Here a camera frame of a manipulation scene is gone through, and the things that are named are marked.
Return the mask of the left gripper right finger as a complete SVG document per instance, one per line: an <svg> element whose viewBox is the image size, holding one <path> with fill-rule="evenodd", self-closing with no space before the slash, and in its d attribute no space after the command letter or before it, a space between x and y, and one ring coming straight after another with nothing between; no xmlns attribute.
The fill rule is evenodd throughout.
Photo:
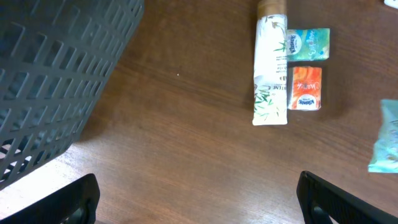
<svg viewBox="0 0 398 224"><path fill-rule="evenodd" d="M300 174L297 197L306 224L397 223L397 217L306 170Z"/></svg>

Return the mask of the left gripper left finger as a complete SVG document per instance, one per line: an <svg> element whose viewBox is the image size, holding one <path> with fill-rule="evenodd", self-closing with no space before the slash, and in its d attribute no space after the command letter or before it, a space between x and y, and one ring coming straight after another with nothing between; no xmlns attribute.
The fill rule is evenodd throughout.
<svg viewBox="0 0 398 224"><path fill-rule="evenodd" d="M87 174L47 197L1 220L1 224L89 223L96 221L100 189Z"/></svg>

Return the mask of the white bamboo print tube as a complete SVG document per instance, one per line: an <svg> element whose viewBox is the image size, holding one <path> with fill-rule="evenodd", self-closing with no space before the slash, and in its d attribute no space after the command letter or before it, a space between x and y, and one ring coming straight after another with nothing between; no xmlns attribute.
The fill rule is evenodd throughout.
<svg viewBox="0 0 398 224"><path fill-rule="evenodd" d="M263 0L257 5L254 48L252 124L287 124L287 3Z"/></svg>

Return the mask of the teal blue tissue pack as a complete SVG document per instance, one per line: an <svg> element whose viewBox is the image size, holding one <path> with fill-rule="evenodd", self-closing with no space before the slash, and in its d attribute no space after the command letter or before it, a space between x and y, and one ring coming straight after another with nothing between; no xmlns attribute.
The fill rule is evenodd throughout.
<svg viewBox="0 0 398 224"><path fill-rule="evenodd" d="M289 29L287 60L289 62L326 60L330 56L330 29Z"/></svg>

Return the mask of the teal wet wipes pack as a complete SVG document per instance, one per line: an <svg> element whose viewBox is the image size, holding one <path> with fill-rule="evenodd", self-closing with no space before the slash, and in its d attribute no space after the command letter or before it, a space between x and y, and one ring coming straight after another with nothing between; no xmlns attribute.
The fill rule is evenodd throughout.
<svg viewBox="0 0 398 224"><path fill-rule="evenodd" d="M368 172L397 173L397 100L381 100L382 125Z"/></svg>

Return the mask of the orange tissue pack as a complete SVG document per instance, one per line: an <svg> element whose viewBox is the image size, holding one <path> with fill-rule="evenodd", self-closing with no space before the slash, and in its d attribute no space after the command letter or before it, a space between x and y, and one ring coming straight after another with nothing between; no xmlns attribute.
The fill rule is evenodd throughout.
<svg viewBox="0 0 398 224"><path fill-rule="evenodd" d="M293 67L288 109L317 111L322 105L322 69L320 67Z"/></svg>

